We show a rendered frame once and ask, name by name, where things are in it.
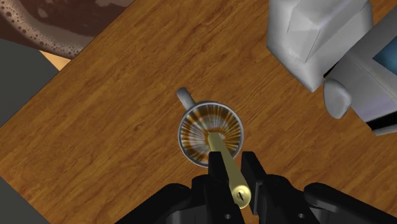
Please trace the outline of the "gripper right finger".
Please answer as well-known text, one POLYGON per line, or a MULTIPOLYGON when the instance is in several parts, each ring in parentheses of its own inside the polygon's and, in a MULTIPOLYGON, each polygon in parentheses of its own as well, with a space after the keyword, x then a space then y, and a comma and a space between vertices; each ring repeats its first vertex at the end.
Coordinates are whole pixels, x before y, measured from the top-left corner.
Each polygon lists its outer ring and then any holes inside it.
POLYGON ((300 191, 287 178, 267 174, 255 153, 244 151, 241 173, 259 224, 397 224, 397 218, 323 183, 300 191))

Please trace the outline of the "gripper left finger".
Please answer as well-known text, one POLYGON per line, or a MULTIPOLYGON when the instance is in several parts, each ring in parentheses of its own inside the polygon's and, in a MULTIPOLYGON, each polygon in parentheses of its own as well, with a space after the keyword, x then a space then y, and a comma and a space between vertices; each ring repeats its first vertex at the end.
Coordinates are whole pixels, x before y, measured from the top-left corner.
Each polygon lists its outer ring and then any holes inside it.
POLYGON ((245 224, 233 201, 220 152, 209 154, 208 173, 189 188, 165 185, 115 224, 245 224))

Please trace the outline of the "brass yellow rod tool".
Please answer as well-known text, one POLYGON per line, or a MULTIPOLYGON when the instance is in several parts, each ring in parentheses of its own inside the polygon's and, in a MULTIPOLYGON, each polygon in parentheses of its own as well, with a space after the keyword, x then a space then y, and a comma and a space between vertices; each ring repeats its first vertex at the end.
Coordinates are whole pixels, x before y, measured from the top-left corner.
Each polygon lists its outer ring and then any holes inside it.
POLYGON ((207 137, 211 151, 221 153, 226 172, 228 174, 228 185, 234 202, 240 209, 247 207, 251 201, 251 191, 247 181, 234 162, 225 142, 217 132, 210 132, 207 137))

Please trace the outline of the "white grey kitchen appliance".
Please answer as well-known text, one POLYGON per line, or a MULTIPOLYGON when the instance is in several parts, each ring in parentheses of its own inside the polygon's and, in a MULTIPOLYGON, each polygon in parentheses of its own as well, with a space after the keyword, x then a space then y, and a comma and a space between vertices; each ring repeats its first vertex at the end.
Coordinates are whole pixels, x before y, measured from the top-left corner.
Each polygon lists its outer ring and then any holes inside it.
POLYGON ((373 21, 370 0, 269 0, 267 49, 328 114, 350 109, 378 135, 397 132, 397 5, 373 21))

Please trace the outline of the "brown speckled rug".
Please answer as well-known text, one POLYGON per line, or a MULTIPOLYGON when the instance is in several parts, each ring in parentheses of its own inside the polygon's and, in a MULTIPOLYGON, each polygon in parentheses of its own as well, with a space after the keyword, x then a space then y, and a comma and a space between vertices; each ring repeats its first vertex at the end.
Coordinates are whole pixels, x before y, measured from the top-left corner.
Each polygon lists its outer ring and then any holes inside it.
POLYGON ((73 59, 135 0, 0 0, 0 38, 73 59))

